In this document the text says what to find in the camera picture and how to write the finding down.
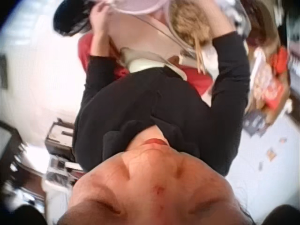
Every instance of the black long-sleeved top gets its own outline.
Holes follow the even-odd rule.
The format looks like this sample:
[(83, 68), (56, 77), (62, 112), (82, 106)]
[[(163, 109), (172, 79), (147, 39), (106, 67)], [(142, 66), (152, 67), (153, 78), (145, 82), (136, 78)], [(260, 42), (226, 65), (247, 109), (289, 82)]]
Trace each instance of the black long-sleeved top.
[(124, 151), (139, 132), (157, 125), (171, 147), (226, 176), (238, 152), (250, 70), (236, 32), (214, 39), (213, 45), (220, 74), (211, 107), (167, 67), (114, 81), (116, 62), (91, 57), (73, 140), (82, 168), (90, 171)]

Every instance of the hand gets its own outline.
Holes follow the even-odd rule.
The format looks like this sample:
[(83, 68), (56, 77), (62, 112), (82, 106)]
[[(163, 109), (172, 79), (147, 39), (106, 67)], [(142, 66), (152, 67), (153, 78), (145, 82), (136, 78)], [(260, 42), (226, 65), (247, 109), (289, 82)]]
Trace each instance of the hand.
[(110, 7), (105, 2), (97, 3), (90, 12), (90, 23), (95, 35), (107, 34)]

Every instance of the lips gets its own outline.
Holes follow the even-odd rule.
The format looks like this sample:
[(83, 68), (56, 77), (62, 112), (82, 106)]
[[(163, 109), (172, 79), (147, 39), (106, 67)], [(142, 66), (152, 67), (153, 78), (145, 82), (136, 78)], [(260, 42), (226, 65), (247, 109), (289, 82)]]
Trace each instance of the lips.
[(146, 140), (142, 145), (145, 145), (145, 144), (160, 144), (160, 145), (168, 145), (165, 141), (161, 140), (161, 139), (158, 139), (158, 138), (151, 138), (151, 139), (148, 139)]

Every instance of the chopsticks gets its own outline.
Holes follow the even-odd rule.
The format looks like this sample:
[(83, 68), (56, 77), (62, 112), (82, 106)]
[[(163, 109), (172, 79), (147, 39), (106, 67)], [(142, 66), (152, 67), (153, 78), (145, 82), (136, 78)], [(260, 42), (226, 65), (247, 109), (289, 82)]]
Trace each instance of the chopsticks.
[(197, 57), (198, 73), (203, 72), (205, 74), (206, 69), (205, 69), (204, 62), (203, 62), (202, 50), (201, 50), (199, 38), (196, 33), (194, 33), (194, 39), (195, 39), (195, 50), (196, 50), (196, 57)]

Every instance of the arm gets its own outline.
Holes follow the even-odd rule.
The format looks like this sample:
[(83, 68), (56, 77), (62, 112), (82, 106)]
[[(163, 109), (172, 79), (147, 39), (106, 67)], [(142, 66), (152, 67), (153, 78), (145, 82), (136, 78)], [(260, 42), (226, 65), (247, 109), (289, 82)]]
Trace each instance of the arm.
[(250, 68), (241, 37), (212, 0), (199, 0), (206, 12), (218, 53), (220, 74), (214, 84), (211, 105), (211, 152), (203, 159), (227, 175), (240, 144), (242, 120), (248, 102)]
[(82, 107), (102, 88), (114, 81), (116, 61), (109, 58), (108, 11), (109, 7), (101, 2), (94, 6), (90, 14), (94, 36), (90, 47), (90, 62), (82, 98)]

